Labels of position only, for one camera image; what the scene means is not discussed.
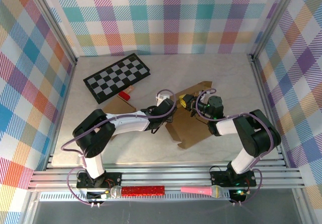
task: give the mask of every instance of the plaid backdrop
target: plaid backdrop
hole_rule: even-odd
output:
[[[322,223],[322,0],[292,0],[260,56],[273,113]]]
[[[264,22],[260,18],[267,17],[273,4],[267,4],[269,0],[47,1],[74,50],[85,56],[246,52],[256,38],[255,29]]]
[[[0,223],[17,223],[71,64],[33,0],[0,0]]]

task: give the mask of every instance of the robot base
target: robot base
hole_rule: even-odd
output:
[[[121,185],[122,173],[105,172],[96,179],[92,179],[87,173],[80,172],[77,176],[77,189],[109,189],[115,185]]]
[[[238,179],[230,180],[226,171],[211,171],[211,185],[219,185],[221,187],[255,187],[256,179],[253,171],[247,171],[238,175]]]

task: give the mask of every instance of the chessboard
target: chessboard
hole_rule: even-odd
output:
[[[85,78],[84,82],[100,104],[149,75],[150,69],[136,54],[131,54]]]

